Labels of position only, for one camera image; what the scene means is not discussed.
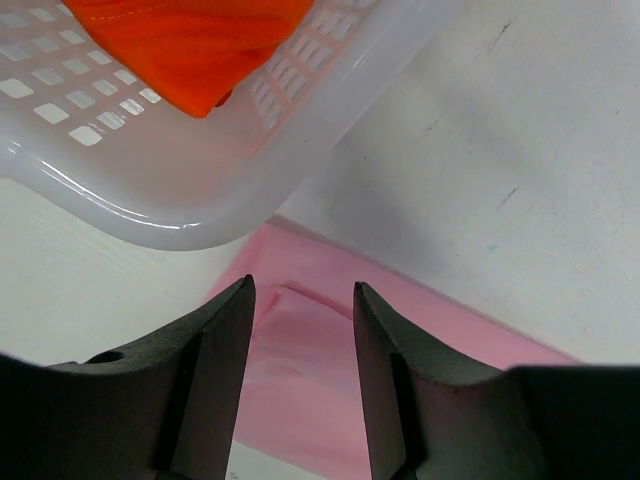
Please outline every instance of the white table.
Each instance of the white table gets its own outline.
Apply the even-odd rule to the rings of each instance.
[[[640,2],[469,0],[279,214],[590,362],[640,361]],[[195,308],[163,253],[0,182],[0,350],[86,360]]]

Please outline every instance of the folded pink cloth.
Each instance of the folded pink cloth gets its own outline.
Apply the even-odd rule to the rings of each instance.
[[[371,478],[352,324],[357,281],[494,367],[576,363],[425,287],[276,227],[248,241],[212,295],[249,273],[257,304],[235,438],[327,478]]]

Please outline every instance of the white plastic basket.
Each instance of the white plastic basket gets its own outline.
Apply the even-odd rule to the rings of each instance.
[[[231,241],[275,212],[457,3],[317,0],[267,65],[196,120],[59,0],[4,0],[0,174],[132,243]]]

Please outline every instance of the stitching on orange cloth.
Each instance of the stitching on orange cloth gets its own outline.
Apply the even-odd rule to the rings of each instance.
[[[159,8],[164,8],[166,6],[169,5],[169,2],[164,2],[161,3],[159,5],[153,5],[152,7],[148,7],[148,8],[143,8],[142,10],[134,10],[133,12],[127,12],[127,13],[120,13],[118,15],[111,15],[111,16],[105,16],[105,17],[86,17],[86,20],[114,20],[116,18],[122,18],[122,17],[126,17],[129,15],[135,15],[136,13],[145,13],[145,12],[149,12],[151,10],[157,10]]]

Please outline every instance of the orange garment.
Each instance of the orange garment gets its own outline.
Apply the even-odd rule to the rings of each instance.
[[[313,0],[63,0],[159,95],[205,117],[286,40]]]

